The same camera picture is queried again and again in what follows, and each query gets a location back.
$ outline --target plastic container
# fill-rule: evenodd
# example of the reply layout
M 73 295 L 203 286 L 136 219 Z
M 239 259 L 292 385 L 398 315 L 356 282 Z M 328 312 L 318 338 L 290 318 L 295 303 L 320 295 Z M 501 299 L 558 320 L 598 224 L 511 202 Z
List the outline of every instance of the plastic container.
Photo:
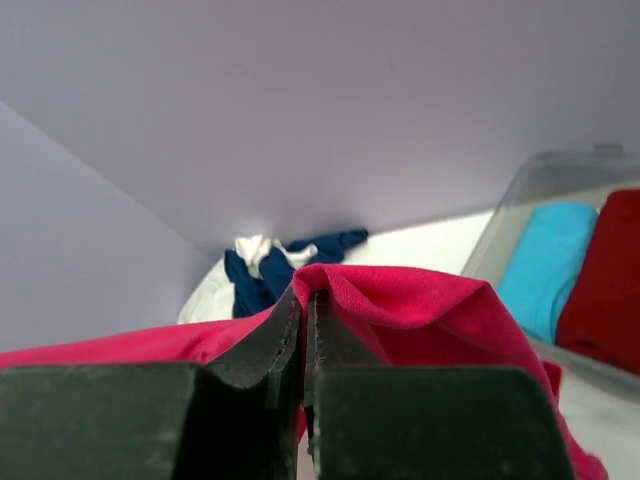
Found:
M 531 212 L 559 200 L 601 208 L 614 190 L 640 188 L 640 156 L 617 145 L 596 146 L 593 152 L 541 154 L 518 171 L 498 205 L 462 275 L 487 280 L 497 287 Z M 606 389 L 640 400 L 640 376 L 562 348 L 530 339 L 538 355 Z

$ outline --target red cloth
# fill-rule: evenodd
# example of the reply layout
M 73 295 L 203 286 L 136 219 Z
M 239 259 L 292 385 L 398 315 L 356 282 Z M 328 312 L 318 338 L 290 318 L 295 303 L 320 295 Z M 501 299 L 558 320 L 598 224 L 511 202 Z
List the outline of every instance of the red cloth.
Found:
M 512 365 L 535 377 L 553 403 L 580 480 L 606 480 L 600 461 L 575 442 L 557 410 L 561 372 L 537 359 L 520 328 L 485 282 L 397 267 L 313 265 L 293 287 L 306 318 L 311 295 L 327 289 L 346 326 L 393 365 Z M 268 316 L 176 325 L 58 347 L 0 355 L 0 367 L 149 361 L 206 363 Z
M 640 374 L 640 190 L 609 195 L 560 315 L 557 344 Z

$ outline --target pink fabric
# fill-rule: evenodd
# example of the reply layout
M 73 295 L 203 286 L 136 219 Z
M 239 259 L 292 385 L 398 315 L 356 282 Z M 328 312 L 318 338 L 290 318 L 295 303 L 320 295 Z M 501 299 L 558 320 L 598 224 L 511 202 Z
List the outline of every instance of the pink fabric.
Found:
M 558 411 L 561 370 L 541 363 L 485 282 L 412 268 L 313 265 L 296 272 L 305 320 L 312 293 L 329 290 L 345 325 L 392 365 L 510 365 L 540 382 L 554 405 L 580 480 L 606 480 L 600 461 L 575 442 Z M 207 363 L 264 321 L 176 325 L 0 355 L 0 367 L 158 361 Z

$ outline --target wall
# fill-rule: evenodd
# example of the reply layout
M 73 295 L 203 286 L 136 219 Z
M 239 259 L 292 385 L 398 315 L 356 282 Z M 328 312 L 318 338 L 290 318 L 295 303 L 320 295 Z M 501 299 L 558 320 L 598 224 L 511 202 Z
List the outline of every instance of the wall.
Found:
M 2 0 L 0 99 L 211 255 L 640 148 L 633 0 Z
M 209 261 L 0 104 L 0 351 L 174 323 Z

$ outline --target navy blue cloth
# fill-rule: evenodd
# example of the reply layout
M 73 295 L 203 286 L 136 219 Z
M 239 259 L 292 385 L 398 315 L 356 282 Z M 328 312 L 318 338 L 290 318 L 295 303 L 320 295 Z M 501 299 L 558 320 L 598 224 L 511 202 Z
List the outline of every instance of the navy blue cloth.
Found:
M 344 260 L 346 250 L 364 242 L 368 236 L 369 233 L 365 229 L 335 232 L 296 240 L 286 249 L 290 252 L 299 252 L 310 244 L 314 244 L 318 248 L 318 253 L 307 262 L 307 265 L 340 263 Z M 291 283 L 294 273 L 284 253 L 277 248 L 272 248 L 269 255 L 260 262 L 258 269 L 262 278 L 252 277 L 245 261 L 233 250 L 227 250 L 224 254 L 224 269 L 229 280 L 234 284 L 234 318 L 255 315 L 274 305 Z

